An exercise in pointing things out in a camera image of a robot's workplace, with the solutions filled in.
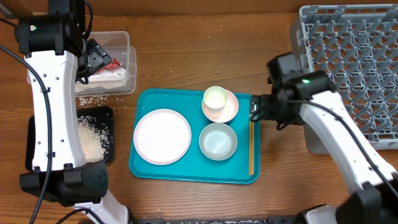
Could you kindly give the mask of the red snack wrapper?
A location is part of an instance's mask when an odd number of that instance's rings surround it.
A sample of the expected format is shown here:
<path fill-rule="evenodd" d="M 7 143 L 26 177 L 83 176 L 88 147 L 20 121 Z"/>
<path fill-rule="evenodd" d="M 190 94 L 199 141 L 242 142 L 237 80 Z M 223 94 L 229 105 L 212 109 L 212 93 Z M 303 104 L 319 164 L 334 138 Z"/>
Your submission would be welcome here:
<path fill-rule="evenodd" d="M 99 73 L 99 72 L 102 72 L 102 71 L 105 71 L 105 70 L 109 70 L 109 71 L 117 70 L 120 67 L 121 67 L 121 63 L 117 59 L 113 58 L 112 61 L 109 64 L 107 64 L 103 68 L 99 69 L 97 72 Z"/>

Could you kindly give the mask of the grey green bowl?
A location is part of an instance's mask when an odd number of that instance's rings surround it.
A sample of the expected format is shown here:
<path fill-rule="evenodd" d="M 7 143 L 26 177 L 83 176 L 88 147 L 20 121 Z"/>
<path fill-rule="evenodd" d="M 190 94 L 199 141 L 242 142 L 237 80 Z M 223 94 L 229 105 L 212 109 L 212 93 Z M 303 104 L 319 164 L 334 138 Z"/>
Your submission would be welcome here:
<path fill-rule="evenodd" d="M 202 153 L 214 161 L 230 158 L 238 147 L 234 130 L 224 123 L 211 123 L 200 133 L 199 147 Z"/>

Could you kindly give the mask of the food scraps and rice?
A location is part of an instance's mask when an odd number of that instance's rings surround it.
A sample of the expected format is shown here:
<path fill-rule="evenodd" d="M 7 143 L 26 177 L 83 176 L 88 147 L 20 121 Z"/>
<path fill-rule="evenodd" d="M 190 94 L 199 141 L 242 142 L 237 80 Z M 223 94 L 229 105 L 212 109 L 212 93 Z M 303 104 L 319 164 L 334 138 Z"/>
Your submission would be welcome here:
<path fill-rule="evenodd" d="M 103 161 L 111 143 L 107 125 L 96 122 L 92 116 L 78 118 L 78 134 L 87 163 Z"/>

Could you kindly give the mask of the large pink plate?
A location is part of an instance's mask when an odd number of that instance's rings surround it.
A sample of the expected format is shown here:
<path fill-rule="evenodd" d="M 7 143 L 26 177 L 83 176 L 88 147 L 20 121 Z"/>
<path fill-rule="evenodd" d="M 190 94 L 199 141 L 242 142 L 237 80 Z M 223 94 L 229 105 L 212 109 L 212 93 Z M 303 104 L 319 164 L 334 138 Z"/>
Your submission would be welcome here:
<path fill-rule="evenodd" d="M 192 131 L 188 121 L 178 112 L 157 109 L 137 123 L 133 145 L 148 163 L 168 165 L 181 159 L 190 147 Z"/>

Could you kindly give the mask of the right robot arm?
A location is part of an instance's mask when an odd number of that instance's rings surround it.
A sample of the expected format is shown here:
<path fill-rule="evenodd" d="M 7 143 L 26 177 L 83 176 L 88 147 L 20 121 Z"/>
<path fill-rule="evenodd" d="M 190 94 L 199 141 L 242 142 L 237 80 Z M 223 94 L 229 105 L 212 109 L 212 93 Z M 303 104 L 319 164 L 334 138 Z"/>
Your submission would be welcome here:
<path fill-rule="evenodd" d="M 293 223 L 397 223 L 397 171 L 363 136 L 347 112 L 328 75 L 305 73 L 292 53 L 268 62 L 269 95 L 254 95 L 250 120 L 270 120 L 281 131 L 288 125 L 309 126 L 338 166 L 349 198 L 304 210 Z"/>

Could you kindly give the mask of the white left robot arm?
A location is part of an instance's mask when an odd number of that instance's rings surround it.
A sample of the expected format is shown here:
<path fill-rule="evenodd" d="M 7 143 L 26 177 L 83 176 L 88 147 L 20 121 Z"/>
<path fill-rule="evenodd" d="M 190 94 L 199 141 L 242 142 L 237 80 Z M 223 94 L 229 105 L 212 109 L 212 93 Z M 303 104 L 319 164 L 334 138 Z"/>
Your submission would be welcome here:
<path fill-rule="evenodd" d="M 104 162 L 88 163 L 78 135 L 75 84 L 104 67 L 110 56 L 90 38 L 86 1 L 49 1 L 48 12 L 20 19 L 18 60 L 29 72 L 35 142 L 21 189 L 37 201 L 57 202 L 96 223 L 132 223 L 130 210 L 108 188 Z"/>

